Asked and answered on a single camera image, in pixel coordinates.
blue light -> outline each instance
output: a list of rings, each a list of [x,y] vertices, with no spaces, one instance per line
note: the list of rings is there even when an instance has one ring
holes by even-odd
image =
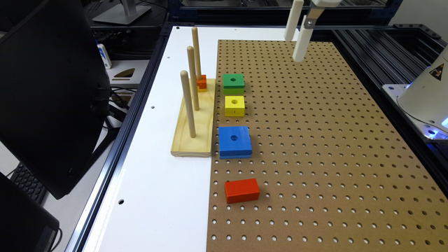
[[[431,139],[434,139],[434,137],[437,136],[437,133],[439,133],[438,130],[430,130],[428,137],[430,137]]]
[[[448,118],[445,118],[445,120],[443,120],[442,126],[448,128]]]

desk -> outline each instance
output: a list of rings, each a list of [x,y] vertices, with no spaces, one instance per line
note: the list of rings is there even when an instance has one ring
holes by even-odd
[[[283,32],[200,27],[202,72],[212,78],[216,75],[218,39],[282,40]],[[173,28],[86,251],[205,251],[211,159],[169,153],[182,97],[179,72],[188,69],[186,47],[191,44],[190,27]]]

orange block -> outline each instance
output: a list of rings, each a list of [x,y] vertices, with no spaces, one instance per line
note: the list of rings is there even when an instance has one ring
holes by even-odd
[[[255,178],[225,182],[225,201],[228,204],[258,200],[260,189]]]
[[[199,90],[205,90],[205,91],[200,91],[200,92],[206,92],[207,91],[207,76],[205,76],[205,74],[202,74],[201,77],[202,77],[201,80],[197,80],[197,87],[199,88]]]

metal frame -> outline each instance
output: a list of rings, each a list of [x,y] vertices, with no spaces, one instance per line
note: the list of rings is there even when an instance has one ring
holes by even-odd
[[[388,25],[403,0],[388,0],[385,6],[350,6],[327,8],[317,25]],[[281,25],[288,19],[291,7],[194,7],[169,0],[170,21],[195,22],[201,25]],[[301,17],[309,10],[304,6]]]
[[[193,26],[193,23],[172,22],[166,23],[162,28],[155,53],[143,76],[128,116],[66,251],[83,250],[107,188],[113,180],[114,174],[119,173],[126,158],[170,32],[175,26]],[[403,37],[407,37],[406,43],[401,41]],[[371,26],[320,26],[315,29],[312,40],[332,41],[337,46],[367,91],[373,96],[395,128],[400,131],[403,139],[425,165],[444,194],[448,195],[448,144],[426,142],[418,137],[416,130],[407,123],[405,115],[394,109],[393,102],[388,100],[381,89],[383,84],[413,81],[428,66],[428,63],[430,64],[431,60],[437,57],[446,43],[421,27],[399,29]]]

